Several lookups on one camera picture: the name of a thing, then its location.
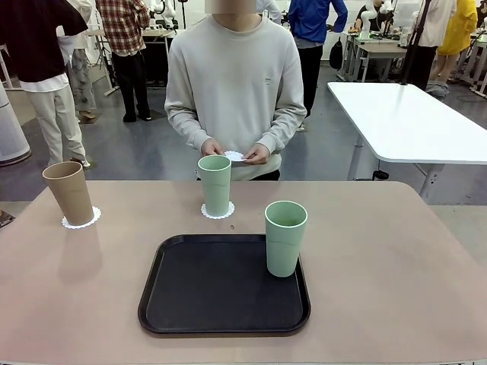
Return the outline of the person's right hand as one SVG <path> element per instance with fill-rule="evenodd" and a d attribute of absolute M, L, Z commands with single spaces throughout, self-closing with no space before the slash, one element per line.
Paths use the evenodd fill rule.
<path fill-rule="evenodd" d="M 224 155 L 224 149 L 215 139 L 209 138 L 202 144 L 201 153 L 203 157 L 210 155 Z"/>

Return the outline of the person's left hand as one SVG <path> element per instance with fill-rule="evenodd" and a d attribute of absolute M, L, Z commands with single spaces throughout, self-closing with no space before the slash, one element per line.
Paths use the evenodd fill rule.
<path fill-rule="evenodd" d="M 264 165 L 269 161 L 269 149 L 263 144 L 255 144 L 250 151 L 243 156 L 244 163 L 250 165 Z"/>

